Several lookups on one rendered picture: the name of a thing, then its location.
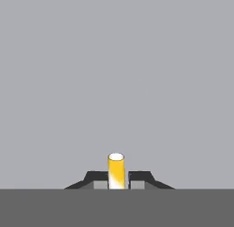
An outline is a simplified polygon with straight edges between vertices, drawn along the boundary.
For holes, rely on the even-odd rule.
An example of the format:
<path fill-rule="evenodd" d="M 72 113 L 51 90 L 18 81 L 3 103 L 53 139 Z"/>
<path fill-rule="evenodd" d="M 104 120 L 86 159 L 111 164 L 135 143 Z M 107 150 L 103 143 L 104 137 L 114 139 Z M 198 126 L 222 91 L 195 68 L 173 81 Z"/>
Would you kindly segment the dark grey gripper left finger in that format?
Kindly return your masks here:
<path fill-rule="evenodd" d="M 71 184 L 67 189 L 107 189 L 107 171 L 88 171 L 83 180 Z"/>

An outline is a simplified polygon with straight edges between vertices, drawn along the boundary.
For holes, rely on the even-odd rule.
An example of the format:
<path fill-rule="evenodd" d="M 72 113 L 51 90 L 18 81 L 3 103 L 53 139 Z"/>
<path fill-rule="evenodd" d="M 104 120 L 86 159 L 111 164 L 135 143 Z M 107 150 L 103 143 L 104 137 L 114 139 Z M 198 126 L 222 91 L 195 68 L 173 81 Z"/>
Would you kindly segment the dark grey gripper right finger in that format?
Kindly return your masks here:
<path fill-rule="evenodd" d="M 150 171 L 129 171 L 128 189 L 173 189 L 173 187 L 156 180 Z"/>

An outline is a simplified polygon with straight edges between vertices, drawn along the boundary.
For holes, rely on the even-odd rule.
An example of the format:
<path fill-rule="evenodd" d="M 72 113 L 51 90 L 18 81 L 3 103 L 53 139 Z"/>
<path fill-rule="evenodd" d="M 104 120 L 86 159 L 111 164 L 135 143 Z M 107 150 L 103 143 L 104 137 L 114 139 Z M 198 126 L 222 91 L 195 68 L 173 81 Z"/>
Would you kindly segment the yellow and white straw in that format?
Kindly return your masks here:
<path fill-rule="evenodd" d="M 108 185 L 109 189 L 125 189 L 124 155 L 121 153 L 108 155 Z"/>

